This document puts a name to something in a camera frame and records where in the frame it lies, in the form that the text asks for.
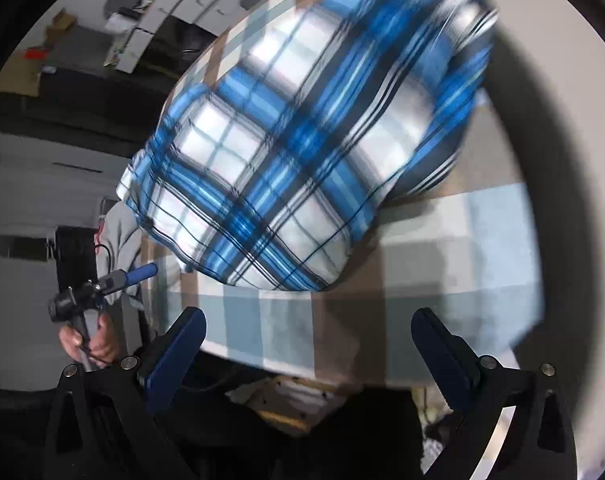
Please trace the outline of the person's left hand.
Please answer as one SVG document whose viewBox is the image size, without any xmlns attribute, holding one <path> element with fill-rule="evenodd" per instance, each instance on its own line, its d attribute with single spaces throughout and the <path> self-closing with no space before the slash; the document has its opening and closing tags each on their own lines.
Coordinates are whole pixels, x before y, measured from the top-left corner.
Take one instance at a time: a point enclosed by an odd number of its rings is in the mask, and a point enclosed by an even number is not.
<svg viewBox="0 0 605 480">
<path fill-rule="evenodd" d="M 80 362 L 83 352 L 81 351 L 82 337 L 78 330 L 68 325 L 63 325 L 58 331 L 58 338 L 63 349 L 74 361 Z M 108 313 L 103 312 L 97 320 L 97 330 L 88 343 L 91 360 L 99 367 L 104 367 L 119 358 L 119 341 Z"/>
</svg>

